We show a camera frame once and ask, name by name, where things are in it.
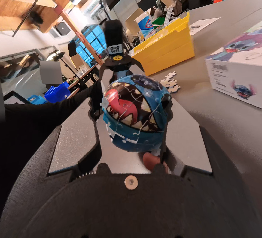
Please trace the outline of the orange wooden post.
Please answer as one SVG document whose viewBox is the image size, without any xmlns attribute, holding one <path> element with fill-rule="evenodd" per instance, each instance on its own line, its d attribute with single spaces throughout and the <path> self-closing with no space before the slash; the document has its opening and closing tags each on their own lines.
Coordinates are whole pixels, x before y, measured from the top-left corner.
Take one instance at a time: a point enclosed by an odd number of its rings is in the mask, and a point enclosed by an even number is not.
<svg viewBox="0 0 262 238">
<path fill-rule="evenodd" d="M 62 10 L 60 13 L 60 16 L 63 18 L 63 20 L 69 25 L 69 27 L 73 30 L 73 32 L 76 34 L 76 36 L 82 41 L 84 46 L 88 49 L 88 51 L 93 55 L 97 63 L 102 66 L 103 61 L 100 59 L 100 57 L 97 55 L 94 48 L 91 46 L 91 44 L 88 42 L 86 37 L 82 34 L 82 32 L 77 28 L 77 26 L 74 24 L 74 22 L 70 19 L 68 14 Z"/>
</svg>

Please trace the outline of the open cardboard box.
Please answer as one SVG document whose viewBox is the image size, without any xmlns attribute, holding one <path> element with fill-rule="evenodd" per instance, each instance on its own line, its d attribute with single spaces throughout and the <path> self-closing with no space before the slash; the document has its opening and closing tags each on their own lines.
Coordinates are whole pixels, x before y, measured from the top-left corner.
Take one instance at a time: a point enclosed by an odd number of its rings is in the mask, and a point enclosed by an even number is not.
<svg viewBox="0 0 262 238">
<path fill-rule="evenodd" d="M 136 35 L 138 31 L 140 30 L 136 18 L 139 17 L 143 13 L 143 10 L 141 8 L 138 8 L 126 21 L 125 25 L 129 29 L 133 35 Z"/>
</svg>

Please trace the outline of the studio light on stand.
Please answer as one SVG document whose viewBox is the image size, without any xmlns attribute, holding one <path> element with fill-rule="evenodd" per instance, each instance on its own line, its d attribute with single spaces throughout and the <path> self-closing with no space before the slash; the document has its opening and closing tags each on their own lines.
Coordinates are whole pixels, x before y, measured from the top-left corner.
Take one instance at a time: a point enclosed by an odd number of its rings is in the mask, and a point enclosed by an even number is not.
<svg viewBox="0 0 262 238">
<path fill-rule="evenodd" d="M 55 50 L 52 53 L 48 54 L 48 57 L 46 58 L 46 61 L 59 61 L 61 60 L 66 67 L 68 67 L 71 72 L 73 73 L 73 77 L 77 77 L 79 80 L 81 80 L 81 78 L 74 72 L 74 70 L 64 61 L 63 57 L 64 57 L 65 52 L 61 52 L 61 50 Z"/>
</svg>

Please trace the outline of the blue plastic bin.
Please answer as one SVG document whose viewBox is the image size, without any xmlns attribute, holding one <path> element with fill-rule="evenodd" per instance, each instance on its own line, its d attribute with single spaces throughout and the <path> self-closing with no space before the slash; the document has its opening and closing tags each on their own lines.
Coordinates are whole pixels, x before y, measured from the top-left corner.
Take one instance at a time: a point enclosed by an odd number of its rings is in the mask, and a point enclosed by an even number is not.
<svg viewBox="0 0 262 238">
<path fill-rule="evenodd" d="M 56 103 L 67 99 L 70 96 L 70 91 L 68 90 L 69 84 L 67 81 L 60 84 L 57 87 L 51 86 L 50 89 L 44 94 L 45 99 L 48 102 Z"/>
</svg>

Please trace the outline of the person's left forearm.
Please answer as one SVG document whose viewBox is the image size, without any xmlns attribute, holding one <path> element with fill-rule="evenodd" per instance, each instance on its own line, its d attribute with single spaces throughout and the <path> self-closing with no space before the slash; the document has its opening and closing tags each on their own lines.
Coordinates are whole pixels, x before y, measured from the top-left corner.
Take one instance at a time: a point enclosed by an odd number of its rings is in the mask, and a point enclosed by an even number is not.
<svg viewBox="0 0 262 238">
<path fill-rule="evenodd" d="M 100 109 L 102 97 L 101 82 L 98 80 L 72 98 L 60 102 L 42 105 L 6 104 L 5 120 L 1 122 L 1 126 L 25 129 L 54 128 L 61 125 L 88 98 L 91 99 L 93 112 L 96 112 Z"/>
</svg>

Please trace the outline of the person's right hand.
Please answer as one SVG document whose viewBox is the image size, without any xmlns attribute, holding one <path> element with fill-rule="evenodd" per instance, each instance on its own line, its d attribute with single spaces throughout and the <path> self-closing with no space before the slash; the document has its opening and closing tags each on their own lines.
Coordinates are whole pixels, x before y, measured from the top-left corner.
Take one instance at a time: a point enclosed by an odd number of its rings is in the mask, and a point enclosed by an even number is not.
<svg viewBox="0 0 262 238">
<path fill-rule="evenodd" d="M 144 153 L 142 161 L 145 168 L 149 170 L 151 173 L 153 172 L 153 169 L 157 164 L 161 164 L 160 157 L 154 156 L 149 152 Z"/>
</svg>

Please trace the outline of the person's dark clothed torso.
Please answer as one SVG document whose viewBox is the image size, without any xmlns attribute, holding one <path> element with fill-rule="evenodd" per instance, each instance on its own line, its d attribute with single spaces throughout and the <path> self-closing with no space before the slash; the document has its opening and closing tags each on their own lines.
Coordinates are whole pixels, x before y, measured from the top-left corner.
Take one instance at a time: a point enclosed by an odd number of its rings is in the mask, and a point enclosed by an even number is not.
<svg viewBox="0 0 262 238">
<path fill-rule="evenodd" d="M 49 134 L 61 121 L 58 104 L 5 104 L 1 120 L 0 144 L 0 208 L 18 175 Z"/>
</svg>

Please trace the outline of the white barcode paper sheet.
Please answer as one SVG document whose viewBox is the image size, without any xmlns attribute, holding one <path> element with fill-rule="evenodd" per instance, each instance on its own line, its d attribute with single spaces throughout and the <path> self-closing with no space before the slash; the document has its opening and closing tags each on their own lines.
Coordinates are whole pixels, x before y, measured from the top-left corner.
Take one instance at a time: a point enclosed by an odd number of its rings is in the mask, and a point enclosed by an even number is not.
<svg viewBox="0 0 262 238">
<path fill-rule="evenodd" d="M 191 24 L 189 26 L 190 36 L 195 35 L 197 32 L 204 29 L 205 27 L 212 24 L 213 22 L 217 21 L 218 19 L 220 19 L 220 17 L 203 19 L 203 20 L 198 20 L 198 21 L 194 22 L 193 24 Z"/>
</svg>

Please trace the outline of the blue puzzle ball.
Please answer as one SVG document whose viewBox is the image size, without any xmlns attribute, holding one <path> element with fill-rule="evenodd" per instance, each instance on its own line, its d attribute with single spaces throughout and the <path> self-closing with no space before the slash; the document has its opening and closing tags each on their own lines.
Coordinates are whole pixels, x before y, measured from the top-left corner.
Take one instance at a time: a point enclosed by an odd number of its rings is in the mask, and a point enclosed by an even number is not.
<svg viewBox="0 0 262 238">
<path fill-rule="evenodd" d="M 112 82 L 100 104 L 103 120 L 116 147 L 159 155 L 171 95 L 161 83 L 133 74 Z"/>
</svg>

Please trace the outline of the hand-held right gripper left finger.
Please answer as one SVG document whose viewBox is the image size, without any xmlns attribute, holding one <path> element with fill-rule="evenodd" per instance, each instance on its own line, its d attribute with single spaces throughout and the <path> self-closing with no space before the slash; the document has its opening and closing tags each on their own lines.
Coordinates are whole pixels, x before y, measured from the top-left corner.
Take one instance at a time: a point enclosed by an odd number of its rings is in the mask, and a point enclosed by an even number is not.
<svg viewBox="0 0 262 238">
<path fill-rule="evenodd" d="M 88 174 L 98 164 L 102 150 L 96 122 L 91 117 L 91 99 L 87 98 L 63 122 L 56 143 L 49 174 L 72 170 Z"/>
</svg>

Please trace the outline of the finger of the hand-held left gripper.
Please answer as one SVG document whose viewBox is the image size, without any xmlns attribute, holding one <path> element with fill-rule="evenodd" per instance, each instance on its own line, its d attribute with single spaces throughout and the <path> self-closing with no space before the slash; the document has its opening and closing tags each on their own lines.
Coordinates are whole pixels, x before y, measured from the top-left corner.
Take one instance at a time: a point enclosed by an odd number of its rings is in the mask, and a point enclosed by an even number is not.
<svg viewBox="0 0 262 238">
<path fill-rule="evenodd" d="M 102 88 L 107 88 L 111 82 L 110 80 L 114 78 L 114 72 L 110 69 L 105 69 L 102 76 Z"/>
</svg>

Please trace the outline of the colourful puzzle box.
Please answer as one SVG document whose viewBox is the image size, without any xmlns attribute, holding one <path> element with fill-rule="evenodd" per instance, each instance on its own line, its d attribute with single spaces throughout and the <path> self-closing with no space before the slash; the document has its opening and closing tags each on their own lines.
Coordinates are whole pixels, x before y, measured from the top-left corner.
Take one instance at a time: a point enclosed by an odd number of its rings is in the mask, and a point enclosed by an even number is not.
<svg viewBox="0 0 262 238">
<path fill-rule="evenodd" d="M 213 89 L 262 108 L 262 22 L 205 58 Z"/>
</svg>

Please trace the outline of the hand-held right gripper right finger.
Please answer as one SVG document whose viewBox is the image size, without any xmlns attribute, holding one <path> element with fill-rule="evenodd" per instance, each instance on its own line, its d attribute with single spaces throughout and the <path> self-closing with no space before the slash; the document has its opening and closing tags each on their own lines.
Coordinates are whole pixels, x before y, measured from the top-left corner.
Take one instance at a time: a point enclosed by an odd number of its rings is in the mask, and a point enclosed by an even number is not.
<svg viewBox="0 0 262 238">
<path fill-rule="evenodd" d="M 212 174 L 199 124 L 174 98 L 170 98 L 165 111 L 161 163 L 165 162 L 169 173 L 176 176 L 184 176 L 188 170 Z"/>
</svg>

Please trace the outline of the yellow plastic bin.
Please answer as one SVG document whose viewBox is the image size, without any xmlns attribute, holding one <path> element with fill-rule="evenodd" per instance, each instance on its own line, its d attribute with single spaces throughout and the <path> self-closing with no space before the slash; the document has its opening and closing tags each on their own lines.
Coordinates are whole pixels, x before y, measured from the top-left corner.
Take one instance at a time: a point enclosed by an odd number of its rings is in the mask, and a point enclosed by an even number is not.
<svg viewBox="0 0 262 238">
<path fill-rule="evenodd" d="M 147 76 L 195 56 L 189 30 L 190 13 L 178 17 L 152 37 L 134 48 L 132 58 L 142 64 Z"/>
</svg>

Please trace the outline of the white wipes canister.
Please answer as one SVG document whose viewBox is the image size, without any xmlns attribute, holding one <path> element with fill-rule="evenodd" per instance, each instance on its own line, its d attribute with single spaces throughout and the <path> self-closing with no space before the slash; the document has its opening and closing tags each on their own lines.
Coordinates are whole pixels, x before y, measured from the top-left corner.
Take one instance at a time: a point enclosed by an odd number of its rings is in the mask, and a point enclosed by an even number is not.
<svg viewBox="0 0 262 238">
<path fill-rule="evenodd" d="M 135 19 L 135 21 L 138 24 L 145 40 L 156 34 L 156 31 L 150 18 L 150 14 L 147 11 L 143 12 L 140 16 L 138 16 Z"/>
</svg>

